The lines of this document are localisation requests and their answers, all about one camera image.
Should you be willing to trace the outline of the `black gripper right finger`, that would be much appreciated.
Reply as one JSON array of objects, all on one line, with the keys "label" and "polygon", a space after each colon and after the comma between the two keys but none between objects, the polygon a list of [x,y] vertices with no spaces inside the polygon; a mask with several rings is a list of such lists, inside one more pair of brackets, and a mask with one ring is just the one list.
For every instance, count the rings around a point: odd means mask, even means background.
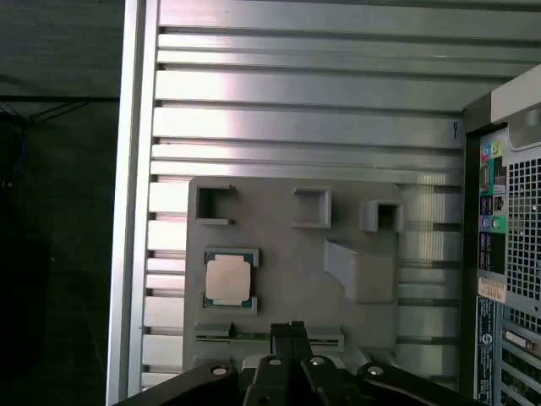
[{"label": "black gripper right finger", "polygon": [[293,353],[317,405],[480,405],[394,365],[371,361],[354,373],[313,353],[305,325],[293,321]]}]

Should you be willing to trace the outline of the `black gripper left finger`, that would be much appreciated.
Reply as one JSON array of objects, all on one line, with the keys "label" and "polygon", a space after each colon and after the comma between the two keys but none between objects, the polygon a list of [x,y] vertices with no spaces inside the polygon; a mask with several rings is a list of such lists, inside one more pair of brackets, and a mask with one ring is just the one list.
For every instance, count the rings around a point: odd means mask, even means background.
[{"label": "black gripper left finger", "polygon": [[289,400],[297,323],[270,329],[270,354],[256,367],[211,360],[126,398],[123,405],[285,405]]}]

